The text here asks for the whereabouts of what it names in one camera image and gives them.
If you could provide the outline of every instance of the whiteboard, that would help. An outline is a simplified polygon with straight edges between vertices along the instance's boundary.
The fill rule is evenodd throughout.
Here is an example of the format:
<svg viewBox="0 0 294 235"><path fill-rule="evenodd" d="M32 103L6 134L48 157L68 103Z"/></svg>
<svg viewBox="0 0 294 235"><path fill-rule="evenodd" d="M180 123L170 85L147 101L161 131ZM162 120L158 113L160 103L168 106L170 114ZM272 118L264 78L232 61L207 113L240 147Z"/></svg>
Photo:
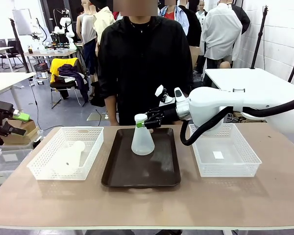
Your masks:
<svg viewBox="0 0 294 235"><path fill-rule="evenodd" d="M12 12L19 35L31 35L31 15L29 9L12 10Z"/></svg>

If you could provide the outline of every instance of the red shirt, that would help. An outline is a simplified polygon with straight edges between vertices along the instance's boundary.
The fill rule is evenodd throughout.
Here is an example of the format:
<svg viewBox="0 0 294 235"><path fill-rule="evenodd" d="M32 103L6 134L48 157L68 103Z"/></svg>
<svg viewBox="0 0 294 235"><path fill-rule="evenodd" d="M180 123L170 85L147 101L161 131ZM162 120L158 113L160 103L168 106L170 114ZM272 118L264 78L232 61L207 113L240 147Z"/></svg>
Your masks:
<svg viewBox="0 0 294 235"><path fill-rule="evenodd" d="M166 13L165 14L165 18L167 19L170 19L170 20L174 20L174 12L171 12L171 13Z"/></svg>

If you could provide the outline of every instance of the light blue shirt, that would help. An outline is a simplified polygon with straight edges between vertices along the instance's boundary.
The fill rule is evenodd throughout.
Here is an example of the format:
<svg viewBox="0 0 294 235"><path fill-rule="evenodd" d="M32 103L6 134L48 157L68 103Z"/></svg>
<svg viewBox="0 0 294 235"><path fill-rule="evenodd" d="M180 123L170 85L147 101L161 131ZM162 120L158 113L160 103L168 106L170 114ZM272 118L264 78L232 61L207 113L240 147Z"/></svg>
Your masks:
<svg viewBox="0 0 294 235"><path fill-rule="evenodd" d="M168 8L167 6L162 8L160 10L158 16L164 17L164 15L166 14L167 8ZM185 35L187 35L188 34L188 28L190 27L190 23L188 22L188 18L186 16L185 12L182 10L182 8L180 8L178 6L175 7L174 19L182 25L183 30L185 32Z"/></svg>

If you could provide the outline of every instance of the perforated basket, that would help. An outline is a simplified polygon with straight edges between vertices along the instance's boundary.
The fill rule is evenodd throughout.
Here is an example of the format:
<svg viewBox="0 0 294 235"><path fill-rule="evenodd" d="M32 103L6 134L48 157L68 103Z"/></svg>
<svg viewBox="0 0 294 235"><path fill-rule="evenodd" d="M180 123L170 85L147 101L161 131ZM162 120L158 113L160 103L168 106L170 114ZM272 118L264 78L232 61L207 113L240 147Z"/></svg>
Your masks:
<svg viewBox="0 0 294 235"><path fill-rule="evenodd" d="M79 167L70 168L68 173L50 164L60 149L70 147L76 141L83 141L86 145ZM27 167L36 180L86 180L102 143L103 127L62 127Z"/></svg>
<svg viewBox="0 0 294 235"><path fill-rule="evenodd" d="M196 127L189 125L191 135ZM254 177L262 163L235 124L223 124L215 136L193 144L201 177Z"/></svg>

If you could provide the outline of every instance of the chair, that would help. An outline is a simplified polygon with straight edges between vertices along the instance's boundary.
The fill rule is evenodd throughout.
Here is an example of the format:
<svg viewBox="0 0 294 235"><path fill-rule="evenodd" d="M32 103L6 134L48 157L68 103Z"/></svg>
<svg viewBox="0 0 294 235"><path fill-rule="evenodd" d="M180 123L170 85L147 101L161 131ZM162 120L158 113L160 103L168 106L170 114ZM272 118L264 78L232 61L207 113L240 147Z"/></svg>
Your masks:
<svg viewBox="0 0 294 235"><path fill-rule="evenodd" d="M12 68L14 68L14 69L20 69L20 68L23 68L23 67L24 67L24 63L23 63L23 61L20 60L20 58L17 56L17 55L19 55L20 53L19 53L19 50L17 49L16 41L9 41L9 42L8 42L8 47L13 47L13 48L7 50L7 52L8 52L8 58L6 58L6 55L3 55L3 54L1 54L1 56L0 56L0 58L1 58L1 67L2 67L2 69L4 69L4 70L8 69L8 68L4 68L4 67L3 67L3 59L9 59L9 58L13 58L13 61L14 61L14 65L12 66ZM14 58L18 58L19 61L22 63L23 66L16 68L16 63L15 63Z"/></svg>
<svg viewBox="0 0 294 235"><path fill-rule="evenodd" d="M84 72L83 67L78 59L76 60L74 65L77 66L77 71L79 73L82 73L85 75L85 77L87 77L87 75ZM78 87L77 87L75 81L68 82L68 83L61 83L61 82L55 81L55 82L50 83L50 87L51 87L51 109L53 109L62 100L62 95L69 96L68 95L69 90L74 90L78 104L81 107L83 107L86 104L86 102L85 102L83 105L81 105L81 103L79 102L79 99L78 99L78 96L76 93L76 90L78 90ZM60 99L55 104L53 104L53 96L52 96L52 92L54 92L54 91L59 91L61 94Z"/></svg>

